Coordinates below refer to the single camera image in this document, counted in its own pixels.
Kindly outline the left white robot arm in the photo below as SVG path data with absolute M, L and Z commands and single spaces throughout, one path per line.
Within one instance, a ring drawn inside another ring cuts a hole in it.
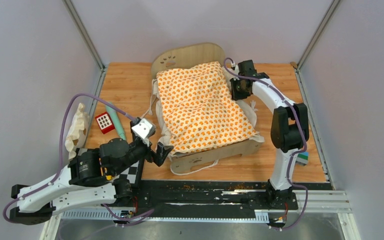
M 15 184 L 11 197 L 16 207 L 6 220 L 22 225 L 38 225 L 65 211 L 92 205 L 129 206 L 134 199 L 130 180 L 122 173 L 136 163 L 148 161 L 161 166 L 172 145 L 159 142 L 152 150 L 149 138 L 155 125 L 145 118 L 130 122 L 132 142 L 113 138 L 98 148 L 88 148 L 75 156 L 60 172 L 35 184 Z

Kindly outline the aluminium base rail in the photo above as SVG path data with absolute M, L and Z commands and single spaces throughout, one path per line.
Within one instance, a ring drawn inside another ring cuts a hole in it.
M 62 219 L 288 224 L 304 214 L 350 214 L 344 191 L 326 184 L 269 200 L 264 183 L 145 181 L 120 200 L 110 187 L 66 193 L 52 202 Z

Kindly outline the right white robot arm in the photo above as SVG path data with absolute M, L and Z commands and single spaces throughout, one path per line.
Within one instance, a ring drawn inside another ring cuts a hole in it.
M 309 140 L 308 108 L 283 94 L 264 72 L 255 69 L 252 60 L 235 63 L 227 57 L 225 70 L 230 79 L 233 100 L 243 100 L 251 95 L 258 97 L 272 113 L 271 142 L 276 149 L 274 169 L 266 187 L 265 201 L 278 209 L 292 197 L 292 174 L 298 155 L 306 152 Z

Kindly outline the yellow duck print blanket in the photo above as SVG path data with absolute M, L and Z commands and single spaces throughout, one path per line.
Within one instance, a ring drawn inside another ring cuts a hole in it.
M 238 143 L 258 133 L 232 99 L 218 61 L 156 74 L 163 121 L 176 154 Z

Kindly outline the red window toy block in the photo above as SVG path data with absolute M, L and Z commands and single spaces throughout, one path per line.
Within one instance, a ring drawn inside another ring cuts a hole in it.
M 107 112 L 103 112 L 94 118 L 102 134 L 107 134 L 115 129 L 115 125 Z

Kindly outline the blue green small block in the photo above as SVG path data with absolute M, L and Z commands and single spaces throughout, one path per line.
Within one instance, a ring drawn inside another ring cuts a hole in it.
M 296 162 L 302 166 L 306 166 L 309 163 L 309 153 L 308 152 L 299 153 L 297 156 Z

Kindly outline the white duck pillow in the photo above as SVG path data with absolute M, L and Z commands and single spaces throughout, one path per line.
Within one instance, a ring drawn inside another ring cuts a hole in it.
M 69 160 L 77 156 L 77 149 L 82 148 L 86 142 L 90 116 L 85 107 L 83 103 L 78 104 L 65 138 L 64 146 Z

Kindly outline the wooden pet bed frame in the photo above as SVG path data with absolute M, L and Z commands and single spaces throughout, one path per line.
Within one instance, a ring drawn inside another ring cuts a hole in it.
M 250 155 L 264 138 L 252 105 L 233 100 L 224 50 L 211 42 L 173 48 L 151 65 L 152 94 L 160 141 L 173 146 L 170 170 L 184 176 L 220 159 Z

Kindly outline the teal cylinder toy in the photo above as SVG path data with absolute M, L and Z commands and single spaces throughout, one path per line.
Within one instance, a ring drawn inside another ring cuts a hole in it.
M 121 139 L 126 140 L 127 139 L 126 133 L 118 117 L 118 112 L 109 106 L 106 106 L 105 109 L 106 109 L 106 112 L 109 114 L 109 117 L 114 125 L 115 131 L 117 132 L 118 136 Z

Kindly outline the black white checkerboard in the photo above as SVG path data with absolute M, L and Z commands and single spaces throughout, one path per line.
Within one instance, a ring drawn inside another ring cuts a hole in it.
M 128 180 L 132 188 L 136 189 L 140 185 L 143 166 L 145 160 L 137 161 L 123 171 L 118 171 L 117 175 L 110 172 L 113 166 L 104 167 L 99 150 L 81 148 L 77 156 L 71 159 L 67 165 L 70 170 L 70 185 L 82 187 L 99 187 L 116 179 Z

